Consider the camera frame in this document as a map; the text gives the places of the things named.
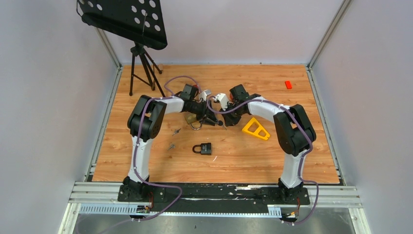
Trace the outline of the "black headed key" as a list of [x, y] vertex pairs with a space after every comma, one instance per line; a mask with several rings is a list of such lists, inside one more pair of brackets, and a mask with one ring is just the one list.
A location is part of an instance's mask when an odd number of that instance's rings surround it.
[[218, 121], [218, 125], [223, 127], [226, 130], [226, 127], [225, 127], [224, 123], [221, 120]]

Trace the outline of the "black padlock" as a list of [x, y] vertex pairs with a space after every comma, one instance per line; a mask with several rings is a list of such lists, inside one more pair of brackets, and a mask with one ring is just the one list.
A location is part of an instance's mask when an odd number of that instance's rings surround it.
[[208, 143], [201, 143], [198, 145], [194, 145], [192, 147], [192, 151], [196, 154], [201, 154], [201, 155], [212, 155], [212, 144], [210, 142]]

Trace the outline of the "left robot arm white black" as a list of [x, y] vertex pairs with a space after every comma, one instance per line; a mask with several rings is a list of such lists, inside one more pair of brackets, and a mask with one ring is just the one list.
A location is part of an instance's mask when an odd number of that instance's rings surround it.
[[132, 138], [131, 167], [123, 180], [123, 188], [129, 189], [137, 201], [144, 201], [149, 196], [149, 158], [153, 139], [158, 136], [164, 116], [171, 113], [186, 112], [193, 117], [189, 123], [203, 125], [223, 123], [207, 108], [210, 91], [200, 92], [198, 86], [186, 84], [182, 91], [171, 97], [150, 98], [142, 95], [133, 109], [127, 126]]

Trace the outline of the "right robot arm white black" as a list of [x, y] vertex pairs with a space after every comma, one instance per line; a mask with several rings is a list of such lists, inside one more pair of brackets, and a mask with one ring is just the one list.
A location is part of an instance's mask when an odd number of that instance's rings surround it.
[[245, 114], [274, 123], [278, 143], [285, 153], [278, 197], [283, 203], [293, 202], [298, 196], [297, 189], [304, 183], [302, 171], [306, 156], [317, 138], [304, 107], [278, 104], [258, 94], [249, 94], [242, 85], [230, 89], [230, 96], [219, 93], [213, 101], [221, 105], [219, 112], [226, 126], [236, 125]]

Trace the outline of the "brass padlock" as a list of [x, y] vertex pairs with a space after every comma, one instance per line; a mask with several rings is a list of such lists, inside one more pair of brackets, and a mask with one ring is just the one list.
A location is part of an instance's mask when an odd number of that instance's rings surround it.
[[196, 114], [193, 113], [187, 113], [185, 114], [185, 120], [187, 124], [191, 127], [191, 129], [197, 131], [202, 128], [202, 124], [200, 123], [199, 127], [194, 127], [193, 124], [198, 122]]

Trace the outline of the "yellow triangular plastic piece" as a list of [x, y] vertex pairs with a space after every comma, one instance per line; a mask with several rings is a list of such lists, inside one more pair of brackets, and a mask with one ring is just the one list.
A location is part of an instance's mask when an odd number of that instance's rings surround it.
[[270, 133], [254, 117], [242, 128], [242, 132], [262, 140], [270, 138]]

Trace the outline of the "small red block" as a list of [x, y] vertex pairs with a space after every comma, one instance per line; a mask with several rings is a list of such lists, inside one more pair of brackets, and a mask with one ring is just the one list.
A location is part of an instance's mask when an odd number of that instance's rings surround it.
[[286, 81], [285, 81], [285, 86], [286, 86], [286, 88], [287, 88], [288, 90], [290, 90], [290, 89], [293, 88], [292, 83], [291, 83], [289, 80], [286, 80]]

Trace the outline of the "black music stand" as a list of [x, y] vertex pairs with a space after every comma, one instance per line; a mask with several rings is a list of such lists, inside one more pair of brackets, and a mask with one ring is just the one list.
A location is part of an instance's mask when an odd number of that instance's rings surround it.
[[133, 95], [134, 79], [142, 81], [151, 90], [165, 93], [155, 75], [163, 70], [154, 62], [147, 49], [163, 50], [167, 47], [167, 35], [163, 21], [161, 2], [158, 0], [78, 0], [76, 11], [82, 21], [104, 31], [134, 42], [131, 48], [131, 65], [139, 58], [146, 79], [131, 70], [129, 95]]

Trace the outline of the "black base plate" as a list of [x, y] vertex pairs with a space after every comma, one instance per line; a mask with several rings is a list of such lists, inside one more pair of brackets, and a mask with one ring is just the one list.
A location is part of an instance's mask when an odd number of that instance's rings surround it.
[[309, 205], [308, 190], [286, 194], [277, 185], [250, 187], [248, 184], [163, 183], [149, 185], [139, 195], [120, 185], [119, 202], [148, 203], [151, 211], [188, 213], [258, 213], [268, 212], [268, 205], [296, 209]]

